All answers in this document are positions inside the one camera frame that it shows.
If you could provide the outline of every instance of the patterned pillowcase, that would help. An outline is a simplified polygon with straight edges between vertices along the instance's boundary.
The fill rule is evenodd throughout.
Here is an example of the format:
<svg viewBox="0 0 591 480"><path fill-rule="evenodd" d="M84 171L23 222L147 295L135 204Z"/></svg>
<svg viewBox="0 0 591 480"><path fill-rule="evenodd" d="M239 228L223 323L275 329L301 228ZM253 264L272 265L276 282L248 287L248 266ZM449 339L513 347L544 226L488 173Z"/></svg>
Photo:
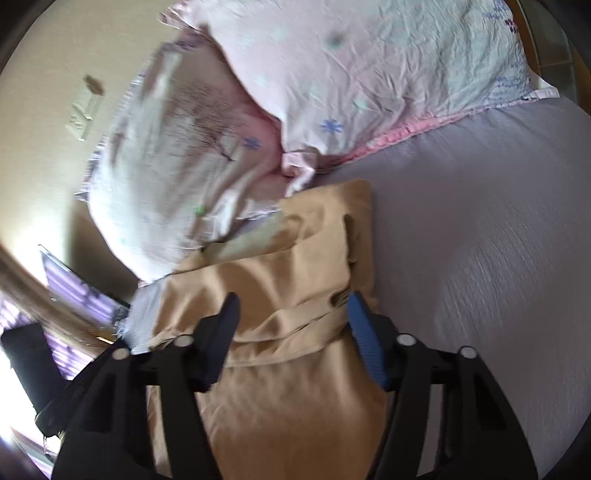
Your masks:
<svg viewBox="0 0 591 480"><path fill-rule="evenodd" d="M543 96L502 0L184 0L161 21L205 26L282 122L284 160L321 170Z"/></svg>

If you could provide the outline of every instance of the light switch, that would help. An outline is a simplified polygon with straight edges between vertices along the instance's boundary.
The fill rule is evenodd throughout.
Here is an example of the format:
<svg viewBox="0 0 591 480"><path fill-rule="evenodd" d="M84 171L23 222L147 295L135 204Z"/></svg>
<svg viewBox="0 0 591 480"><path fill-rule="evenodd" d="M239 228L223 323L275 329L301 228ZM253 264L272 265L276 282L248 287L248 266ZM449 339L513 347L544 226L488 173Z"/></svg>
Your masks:
<svg viewBox="0 0 591 480"><path fill-rule="evenodd" d="M86 116L80 112L76 107L72 106L70 109L70 120L66 124L66 128L78 139L84 141L86 133L92 120L86 118Z"/></svg>
<svg viewBox="0 0 591 480"><path fill-rule="evenodd" d="M92 89L91 85L85 83L82 89L78 92L73 106L88 120L92 120L95 117L100 99L100 93L97 93Z"/></svg>

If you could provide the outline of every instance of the tan cloth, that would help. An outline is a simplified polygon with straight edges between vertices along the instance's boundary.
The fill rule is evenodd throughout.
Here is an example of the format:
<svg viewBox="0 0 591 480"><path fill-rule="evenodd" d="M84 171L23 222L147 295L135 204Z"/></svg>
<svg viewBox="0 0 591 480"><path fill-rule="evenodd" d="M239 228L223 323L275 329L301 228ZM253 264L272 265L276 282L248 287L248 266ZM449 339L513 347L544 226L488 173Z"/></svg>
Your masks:
<svg viewBox="0 0 591 480"><path fill-rule="evenodd" d="M282 200L281 212L270 241L237 239L181 265L153 344L190 333L236 292L241 322L225 369L197 396L224 479L361 480L387 409L346 327L351 290L375 306L369 185L308 190ZM149 412L155 460L169 475L157 389Z"/></svg>

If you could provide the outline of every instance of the blue star pattern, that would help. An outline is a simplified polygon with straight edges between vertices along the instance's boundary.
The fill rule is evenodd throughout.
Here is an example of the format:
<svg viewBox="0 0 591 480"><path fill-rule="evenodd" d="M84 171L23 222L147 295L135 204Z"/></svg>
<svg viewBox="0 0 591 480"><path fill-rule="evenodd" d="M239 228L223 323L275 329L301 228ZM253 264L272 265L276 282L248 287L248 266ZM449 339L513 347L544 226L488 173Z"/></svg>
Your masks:
<svg viewBox="0 0 591 480"><path fill-rule="evenodd" d="M257 137L246 137L242 141L242 146L247 148L248 150L258 150L262 147L261 142Z"/></svg>
<svg viewBox="0 0 591 480"><path fill-rule="evenodd" d="M343 131L343 125L337 122L337 120L324 120L322 124L322 131L328 134L339 134Z"/></svg>

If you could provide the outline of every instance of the pink ruffled edge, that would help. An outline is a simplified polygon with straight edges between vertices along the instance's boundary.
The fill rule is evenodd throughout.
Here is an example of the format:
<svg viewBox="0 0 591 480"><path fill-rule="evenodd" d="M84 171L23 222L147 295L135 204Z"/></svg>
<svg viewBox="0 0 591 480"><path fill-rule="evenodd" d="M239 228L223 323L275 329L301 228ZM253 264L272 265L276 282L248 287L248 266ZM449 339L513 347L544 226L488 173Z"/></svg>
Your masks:
<svg viewBox="0 0 591 480"><path fill-rule="evenodd" d="M477 108L470 109L468 111L456 113L454 115L419 120L413 124L404 125L402 127L396 127L377 136L372 141L368 142L366 145L353 150L351 153L344 155L343 157L331 158L324 165L320 166L317 172L327 173L333 168L338 168L343 165L361 160L362 158L367 157L368 155L376 153L380 150L383 150L384 148L399 144L400 142L408 140L409 138L414 137L418 134L428 132L429 130L434 130L445 125L452 124L470 115L475 115L477 113L482 113L484 111L491 109L501 109L508 106L523 105L525 103L537 102L538 100L546 98L560 97L560 94L555 87L552 87L552 85L543 81L543 79L538 77L532 71L530 71L530 78L531 83L534 84L537 88L517 100L513 100L512 102L498 103L496 105L490 106L480 106Z"/></svg>

